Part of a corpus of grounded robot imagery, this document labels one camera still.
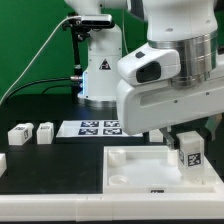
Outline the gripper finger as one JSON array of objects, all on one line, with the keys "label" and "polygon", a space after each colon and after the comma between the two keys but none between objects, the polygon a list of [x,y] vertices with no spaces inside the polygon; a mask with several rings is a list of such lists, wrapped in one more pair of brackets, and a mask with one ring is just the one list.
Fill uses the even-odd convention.
[{"label": "gripper finger", "polygon": [[161,133],[163,135],[163,137],[166,139],[166,143],[167,145],[172,149],[175,150],[176,146],[175,146],[175,137],[174,135],[171,133],[171,129],[170,128],[162,128],[161,129]]},{"label": "gripper finger", "polygon": [[212,115],[208,118],[205,127],[211,133],[211,140],[215,139],[216,129],[222,121],[222,114]]}]

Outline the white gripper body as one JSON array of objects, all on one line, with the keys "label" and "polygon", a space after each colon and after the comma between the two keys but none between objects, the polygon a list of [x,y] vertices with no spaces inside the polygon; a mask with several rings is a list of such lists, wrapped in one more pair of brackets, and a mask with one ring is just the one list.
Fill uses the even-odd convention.
[{"label": "white gripper body", "polygon": [[224,112],[224,77],[176,90],[168,81],[117,88],[117,116],[122,130],[135,135]]}]

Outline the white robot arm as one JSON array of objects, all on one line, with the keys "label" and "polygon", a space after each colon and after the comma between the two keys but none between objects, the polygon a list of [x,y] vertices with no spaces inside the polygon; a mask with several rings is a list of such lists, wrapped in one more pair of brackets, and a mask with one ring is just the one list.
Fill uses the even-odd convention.
[{"label": "white robot arm", "polygon": [[224,0],[64,0],[93,23],[100,8],[126,7],[148,22],[147,43],[118,61],[117,116],[129,135],[224,112]]}]

